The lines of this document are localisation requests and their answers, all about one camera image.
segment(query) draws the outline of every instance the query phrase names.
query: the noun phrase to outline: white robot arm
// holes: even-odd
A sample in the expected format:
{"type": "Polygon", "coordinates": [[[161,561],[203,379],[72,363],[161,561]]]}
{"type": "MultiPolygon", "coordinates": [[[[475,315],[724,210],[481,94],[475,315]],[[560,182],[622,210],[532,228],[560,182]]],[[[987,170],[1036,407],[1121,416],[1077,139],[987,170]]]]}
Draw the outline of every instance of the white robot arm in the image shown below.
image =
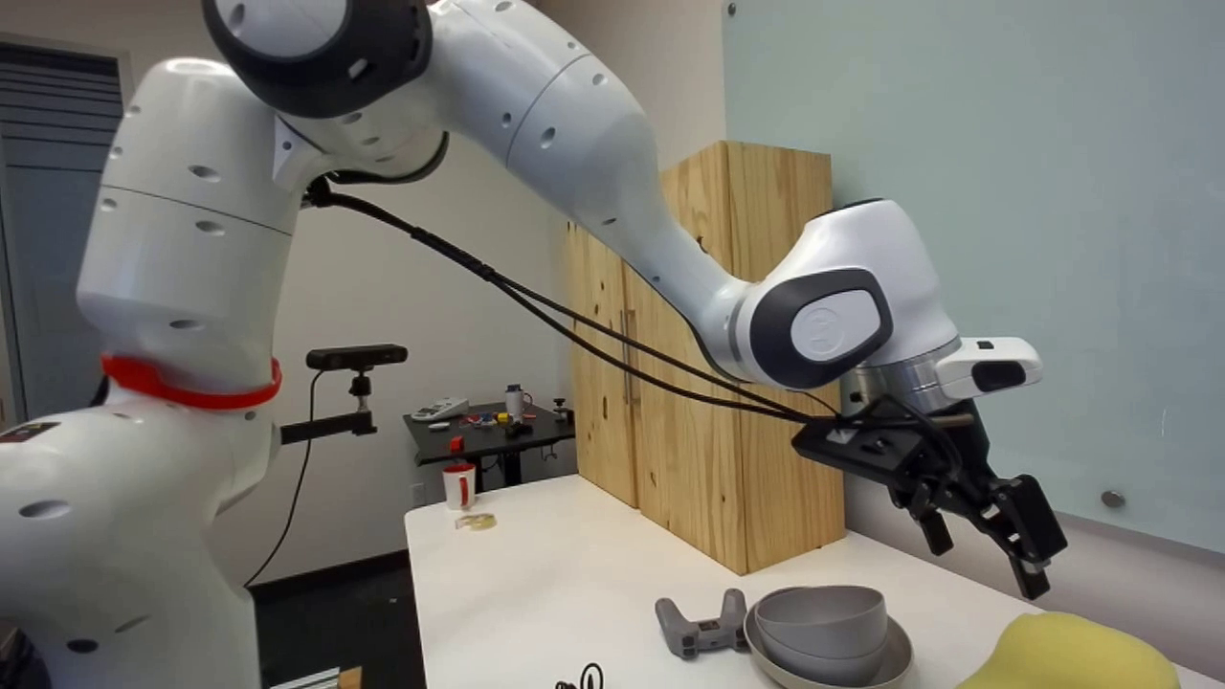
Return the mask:
{"type": "Polygon", "coordinates": [[[795,446],[885,483],[934,552],[980,523],[1025,593],[1063,537],[1034,478],[996,478],[971,408],[1036,379],[1011,335],[956,335],[897,201],[816,217],[763,281],[666,214],[631,93],[523,0],[203,0],[226,61],[157,66],[102,171],[81,309],[111,397],[0,438],[0,616],[59,689],[253,689],[250,593],[203,547],[277,452],[273,315],[315,180],[419,180],[447,131],[618,247],[734,379],[869,379],[795,446]]]}

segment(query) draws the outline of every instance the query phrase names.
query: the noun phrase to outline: wooden cabinet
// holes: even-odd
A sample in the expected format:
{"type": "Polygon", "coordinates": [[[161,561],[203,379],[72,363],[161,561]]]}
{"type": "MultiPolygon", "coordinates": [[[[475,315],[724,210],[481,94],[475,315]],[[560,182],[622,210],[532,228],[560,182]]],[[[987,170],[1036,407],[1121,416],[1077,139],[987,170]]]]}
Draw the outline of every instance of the wooden cabinet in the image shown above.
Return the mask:
{"type": "MultiPolygon", "coordinates": [[[[661,171],[661,196],[697,244],[763,281],[830,208],[818,152],[719,140],[661,171]]],[[[710,370],[688,325],[581,228],[566,233],[572,307],[710,370]]],[[[675,388],[733,397],[643,353],[601,349],[675,388]]],[[[818,408],[807,393],[763,389],[818,408]]],[[[578,472],[733,569],[758,569],[846,533],[842,473],[791,452],[795,425],[719,408],[573,355],[578,472]]]]}

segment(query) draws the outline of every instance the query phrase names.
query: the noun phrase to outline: whiteboard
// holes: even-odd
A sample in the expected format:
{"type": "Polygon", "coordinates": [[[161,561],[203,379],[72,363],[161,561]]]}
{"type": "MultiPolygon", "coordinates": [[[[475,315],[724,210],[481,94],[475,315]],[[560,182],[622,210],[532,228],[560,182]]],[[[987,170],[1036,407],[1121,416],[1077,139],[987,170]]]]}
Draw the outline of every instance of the whiteboard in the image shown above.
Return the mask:
{"type": "Polygon", "coordinates": [[[1036,344],[980,403],[999,473],[1225,552],[1225,2],[738,2],[729,125],[899,198],[962,333],[1036,344]]]}

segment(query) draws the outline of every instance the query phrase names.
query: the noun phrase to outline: gray bowl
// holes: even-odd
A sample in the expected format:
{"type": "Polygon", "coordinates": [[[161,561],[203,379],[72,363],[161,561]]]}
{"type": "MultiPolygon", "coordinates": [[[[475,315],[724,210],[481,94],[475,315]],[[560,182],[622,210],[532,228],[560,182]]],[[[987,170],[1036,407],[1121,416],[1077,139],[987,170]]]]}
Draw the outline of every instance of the gray bowl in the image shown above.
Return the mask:
{"type": "Polygon", "coordinates": [[[782,663],[771,642],[763,642],[763,629],[754,616],[745,616],[742,639],[749,642],[749,657],[758,663],[758,668],[782,689],[905,689],[915,654],[911,635],[897,621],[888,621],[879,667],[863,681],[835,681],[826,679],[822,663],[782,663]]]}
{"type": "Polygon", "coordinates": [[[790,667],[822,667],[826,681],[864,681],[888,651],[879,591],[791,586],[749,610],[763,648],[790,667]]]}

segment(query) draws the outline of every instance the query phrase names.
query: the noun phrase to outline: white table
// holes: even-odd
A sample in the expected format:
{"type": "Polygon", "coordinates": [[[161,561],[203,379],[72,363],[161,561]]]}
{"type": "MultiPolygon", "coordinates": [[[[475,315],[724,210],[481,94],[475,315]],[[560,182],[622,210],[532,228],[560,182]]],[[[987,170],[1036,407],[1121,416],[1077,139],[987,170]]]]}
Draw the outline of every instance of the white table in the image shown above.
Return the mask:
{"type": "MultiPolygon", "coordinates": [[[[604,667],[610,689],[767,689],[745,654],[675,657],[655,601],[710,621],[733,586],[754,603],[830,583],[885,593],[915,642],[911,689],[955,689],[1034,611],[854,533],[738,577],[586,478],[494,490],[479,509],[498,515],[490,533],[457,527],[447,505],[407,512],[429,689],[550,689],[586,663],[604,667]]],[[[1214,684],[1184,668],[1184,689],[1214,684]]]]}

